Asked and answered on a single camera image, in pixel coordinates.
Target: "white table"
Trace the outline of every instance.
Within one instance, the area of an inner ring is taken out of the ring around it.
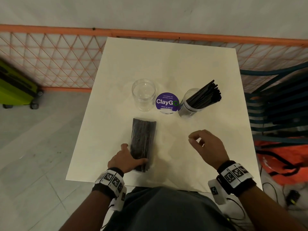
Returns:
[[[180,101],[188,89],[215,79],[222,100],[189,119],[156,107],[141,112],[131,91],[141,78],[154,81],[156,95],[170,92]],[[207,129],[261,188],[235,49],[108,38],[66,179],[94,182],[120,145],[130,143],[133,118],[138,117],[157,121],[153,161],[145,173],[125,174],[126,185],[209,192],[207,183],[217,172],[188,142],[191,132]]]

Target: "wristband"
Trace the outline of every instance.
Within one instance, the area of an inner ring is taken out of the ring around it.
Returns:
[[[256,185],[253,176],[239,163],[228,160],[218,169],[216,178],[228,194],[239,197],[244,191]]]
[[[111,199],[118,198],[124,186],[123,176],[121,169],[110,168],[98,177],[92,191],[98,190]]]

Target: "diamond mesh pattern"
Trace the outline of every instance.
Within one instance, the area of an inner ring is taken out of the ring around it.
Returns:
[[[0,57],[39,85],[91,88],[106,39],[105,36],[1,32]],[[282,69],[308,60],[308,48],[295,46],[137,39],[235,48],[240,69]],[[242,76],[244,90],[251,92],[269,79]]]

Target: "purple circular sticker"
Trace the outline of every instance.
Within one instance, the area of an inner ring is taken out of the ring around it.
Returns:
[[[169,114],[177,111],[179,107],[179,99],[172,93],[165,92],[160,94],[155,101],[156,108],[161,112]]]

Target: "green suitcase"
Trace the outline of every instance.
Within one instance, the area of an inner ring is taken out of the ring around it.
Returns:
[[[36,98],[41,95],[43,90],[34,82],[0,60],[0,103],[3,108],[29,104],[31,109],[38,109]]]

